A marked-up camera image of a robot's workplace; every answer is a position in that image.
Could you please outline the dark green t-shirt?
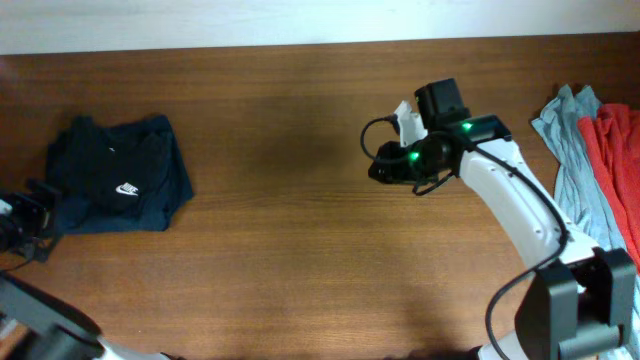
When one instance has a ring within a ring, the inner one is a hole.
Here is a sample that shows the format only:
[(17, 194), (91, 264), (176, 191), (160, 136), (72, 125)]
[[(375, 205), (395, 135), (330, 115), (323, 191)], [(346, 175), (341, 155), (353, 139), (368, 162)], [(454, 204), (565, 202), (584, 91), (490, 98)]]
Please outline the dark green t-shirt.
[(163, 130), (124, 132), (81, 116), (49, 145), (46, 182), (65, 202), (122, 212), (166, 174), (172, 135)]

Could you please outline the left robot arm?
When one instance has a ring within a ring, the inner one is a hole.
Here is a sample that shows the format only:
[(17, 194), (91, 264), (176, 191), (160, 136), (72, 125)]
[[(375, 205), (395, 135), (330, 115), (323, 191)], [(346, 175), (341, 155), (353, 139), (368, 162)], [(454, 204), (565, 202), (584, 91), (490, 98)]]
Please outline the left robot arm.
[(23, 259), (1, 269), (1, 339), (24, 329), (1, 357), (170, 360), (172, 356), (163, 352), (141, 353), (109, 342), (85, 313), (12, 274), (33, 262), (46, 262), (61, 238), (55, 224), (61, 192), (35, 179), (29, 179), (26, 188), (1, 192), (1, 252)]

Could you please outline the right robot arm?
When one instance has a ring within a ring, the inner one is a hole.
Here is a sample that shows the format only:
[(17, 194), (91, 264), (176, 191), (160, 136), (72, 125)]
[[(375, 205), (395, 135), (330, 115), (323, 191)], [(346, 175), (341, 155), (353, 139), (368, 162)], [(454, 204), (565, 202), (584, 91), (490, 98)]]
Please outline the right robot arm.
[(429, 83), (381, 122), (398, 138), (372, 155), (370, 178), (416, 196), (461, 179), (488, 206), (525, 264), (492, 296), (489, 341), (443, 359), (585, 359), (632, 339), (635, 269), (574, 225), (495, 114), (474, 116), (452, 78)]

